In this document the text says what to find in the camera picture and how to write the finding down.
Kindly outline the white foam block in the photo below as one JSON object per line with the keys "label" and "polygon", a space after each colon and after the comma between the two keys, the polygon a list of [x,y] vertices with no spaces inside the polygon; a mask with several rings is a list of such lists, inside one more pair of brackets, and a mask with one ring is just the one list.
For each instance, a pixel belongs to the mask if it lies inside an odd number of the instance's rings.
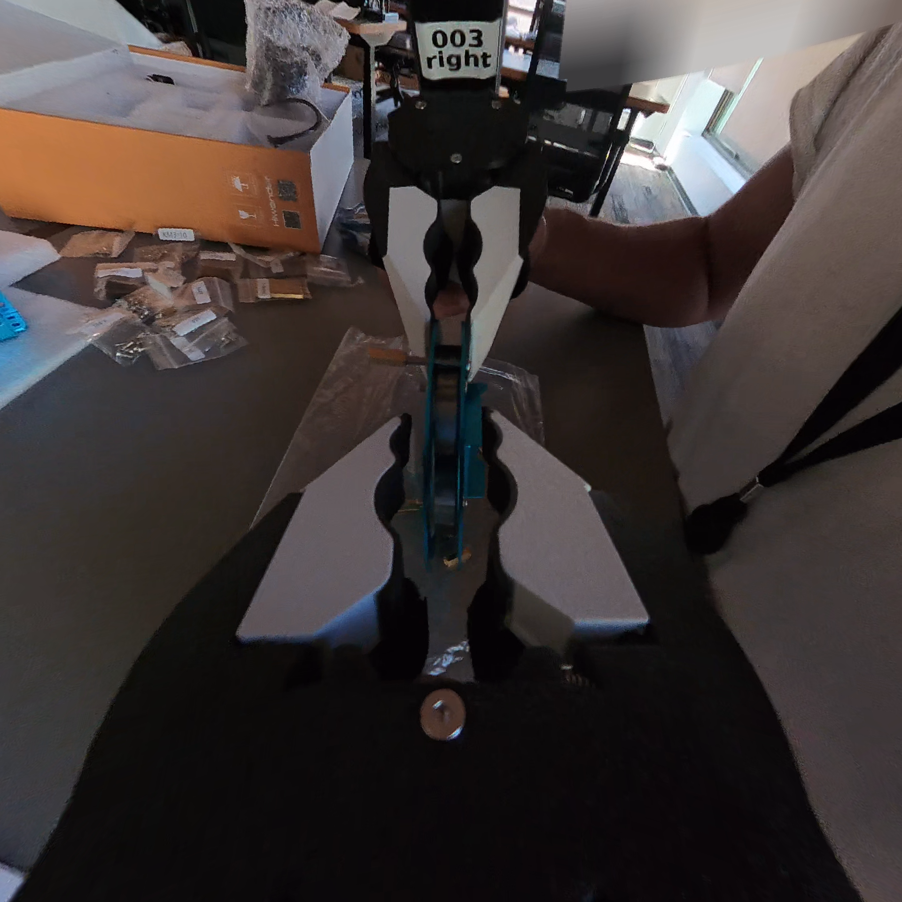
{"label": "white foam block", "polygon": [[16,285],[21,280],[55,264],[61,259],[53,245],[44,239],[1,231],[1,288]]}

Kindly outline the orange cardboard box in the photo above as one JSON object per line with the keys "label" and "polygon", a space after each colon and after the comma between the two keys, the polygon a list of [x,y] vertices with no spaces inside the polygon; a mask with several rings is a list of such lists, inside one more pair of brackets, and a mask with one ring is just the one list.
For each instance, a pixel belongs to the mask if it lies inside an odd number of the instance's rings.
{"label": "orange cardboard box", "polygon": [[354,162],[352,96],[259,107],[238,67],[11,2],[1,200],[15,218],[316,253]]}

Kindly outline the blue round rotating base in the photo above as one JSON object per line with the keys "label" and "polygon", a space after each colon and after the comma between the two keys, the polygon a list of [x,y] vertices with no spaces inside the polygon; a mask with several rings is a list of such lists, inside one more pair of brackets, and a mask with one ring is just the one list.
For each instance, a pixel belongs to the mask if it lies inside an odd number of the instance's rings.
{"label": "blue round rotating base", "polygon": [[485,494],[482,407],[487,385],[471,375],[471,328],[466,320],[459,341],[444,337],[432,318],[427,331],[426,400],[421,456],[423,555],[428,566],[465,551],[465,508]]}

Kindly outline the grey desk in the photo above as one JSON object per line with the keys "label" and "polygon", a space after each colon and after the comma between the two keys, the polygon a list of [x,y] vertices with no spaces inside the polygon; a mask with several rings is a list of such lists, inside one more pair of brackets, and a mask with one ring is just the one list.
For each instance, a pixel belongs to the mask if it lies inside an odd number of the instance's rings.
{"label": "grey desk", "polygon": [[[156,372],[93,347],[2,410],[2,863],[28,872],[142,647],[250,527],[349,327],[402,332],[383,274],[243,307],[248,345]],[[539,379],[549,449],[628,513],[673,516],[661,414],[698,333],[637,327],[531,286],[493,356]]]}

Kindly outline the pile of small hardware bags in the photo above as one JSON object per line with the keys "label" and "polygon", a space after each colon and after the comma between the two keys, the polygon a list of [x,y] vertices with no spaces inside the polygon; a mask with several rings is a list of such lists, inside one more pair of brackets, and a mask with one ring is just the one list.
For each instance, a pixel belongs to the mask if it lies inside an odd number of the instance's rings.
{"label": "pile of small hardware bags", "polygon": [[210,362],[246,344],[232,317],[239,306],[312,299],[314,288],[356,288],[347,263],[324,254],[230,242],[155,239],[128,248],[134,232],[73,232],[63,259],[94,262],[97,310],[76,334],[117,364],[146,357],[157,370]]}

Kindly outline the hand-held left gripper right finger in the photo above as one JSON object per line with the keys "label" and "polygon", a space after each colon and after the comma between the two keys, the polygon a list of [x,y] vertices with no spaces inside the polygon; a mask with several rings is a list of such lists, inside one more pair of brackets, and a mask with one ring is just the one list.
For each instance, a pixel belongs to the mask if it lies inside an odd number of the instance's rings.
{"label": "hand-held left gripper right finger", "polygon": [[642,636],[649,613],[590,486],[499,412],[482,413],[482,457],[494,524],[467,611],[475,679],[509,678],[529,648],[573,663]]}

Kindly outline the white foam sheet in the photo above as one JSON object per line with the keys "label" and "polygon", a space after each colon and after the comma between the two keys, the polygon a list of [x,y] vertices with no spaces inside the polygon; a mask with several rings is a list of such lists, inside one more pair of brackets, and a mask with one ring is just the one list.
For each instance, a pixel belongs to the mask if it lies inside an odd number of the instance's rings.
{"label": "white foam sheet", "polygon": [[1,406],[5,408],[81,350],[146,348],[150,332],[123,310],[94,310],[20,288],[2,288],[2,301],[25,329],[1,342]]}

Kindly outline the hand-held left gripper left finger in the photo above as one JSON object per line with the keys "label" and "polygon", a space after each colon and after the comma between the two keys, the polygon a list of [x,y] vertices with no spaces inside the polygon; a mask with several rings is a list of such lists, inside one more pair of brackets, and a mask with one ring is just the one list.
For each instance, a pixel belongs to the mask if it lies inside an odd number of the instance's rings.
{"label": "hand-held left gripper left finger", "polygon": [[405,502],[412,417],[391,418],[301,492],[235,637],[363,652],[380,677],[417,678],[425,598],[392,520]]}

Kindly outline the clear plastic bag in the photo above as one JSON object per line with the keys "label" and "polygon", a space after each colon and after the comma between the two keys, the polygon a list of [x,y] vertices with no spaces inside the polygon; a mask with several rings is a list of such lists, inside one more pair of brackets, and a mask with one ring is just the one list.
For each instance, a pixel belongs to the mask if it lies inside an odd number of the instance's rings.
{"label": "clear plastic bag", "polygon": [[405,574],[426,597],[429,612],[429,651],[424,674],[473,682],[467,640],[467,607],[486,571],[486,547],[495,521],[484,500],[468,503],[466,561],[450,567],[443,558],[424,558],[421,505],[421,445],[426,382],[417,367],[378,364],[373,350],[400,350],[392,339],[347,330],[305,410],[283,456],[253,525],[287,494],[303,490],[339,459],[403,413],[412,415],[411,457],[404,475],[405,504],[392,521],[403,543]]}

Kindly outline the dark bag of parts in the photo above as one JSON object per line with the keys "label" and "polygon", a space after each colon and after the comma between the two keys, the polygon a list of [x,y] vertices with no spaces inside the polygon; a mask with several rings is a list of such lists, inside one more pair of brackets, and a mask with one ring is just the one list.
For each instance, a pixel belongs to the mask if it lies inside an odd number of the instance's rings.
{"label": "dark bag of parts", "polygon": [[339,207],[335,215],[335,225],[346,251],[369,258],[372,231],[363,202],[350,207]]}

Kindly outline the bubble wrap bundle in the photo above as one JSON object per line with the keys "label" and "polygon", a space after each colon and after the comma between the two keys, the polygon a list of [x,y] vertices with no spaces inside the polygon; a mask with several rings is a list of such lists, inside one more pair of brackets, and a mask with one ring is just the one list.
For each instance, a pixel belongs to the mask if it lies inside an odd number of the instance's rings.
{"label": "bubble wrap bundle", "polygon": [[246,1],[246,87],[264,107],[317,104],[344,59],[349,34],[331,15],[301,1]]}

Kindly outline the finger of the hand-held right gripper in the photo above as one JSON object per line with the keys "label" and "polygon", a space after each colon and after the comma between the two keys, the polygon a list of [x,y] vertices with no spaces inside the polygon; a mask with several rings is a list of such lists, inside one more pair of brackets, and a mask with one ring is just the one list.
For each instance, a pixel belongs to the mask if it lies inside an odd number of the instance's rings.
{"label": "finger of the hand-held right gripper", "polygon": [[521,190],[493,186],[469,205],[481,251],[471,267],[476,297],[470,309],[469,373],[477,373],[513,297],[524,260],[520,252]]}
{"label": "finger of the hand-held right gripper", "polygon": [[384,269],[413,355],[428,355],[439,291],[435,255],[443,238],[437,199],[418,187],[389,188]]}

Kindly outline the person's right forearm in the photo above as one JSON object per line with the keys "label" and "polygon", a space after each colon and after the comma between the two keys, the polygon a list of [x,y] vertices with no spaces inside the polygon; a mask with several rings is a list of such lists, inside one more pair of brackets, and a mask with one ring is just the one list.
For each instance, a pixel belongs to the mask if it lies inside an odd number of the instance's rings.
{"label": "person's right forearm", "polygon": [[786,145],[707,217],[610,224],[546,209],[529,247],[536,285],[650,327],[722,320],[795,203]]}

